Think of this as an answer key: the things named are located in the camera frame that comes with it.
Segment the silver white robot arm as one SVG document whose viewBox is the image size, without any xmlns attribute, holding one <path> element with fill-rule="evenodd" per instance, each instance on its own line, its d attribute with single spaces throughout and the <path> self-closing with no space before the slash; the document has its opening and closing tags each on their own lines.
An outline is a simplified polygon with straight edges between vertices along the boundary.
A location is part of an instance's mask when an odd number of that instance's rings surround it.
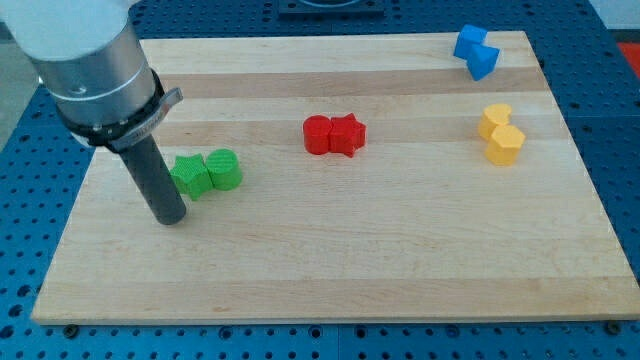
<svg viewBox="0 0 640 360">
<path fill-rule="evenodd" d="M 1 19 L 89 146 L 123 152 L 179 103 L 149 66 L 129 15 L 134 0 L 1 0 Z"/>
</svg>

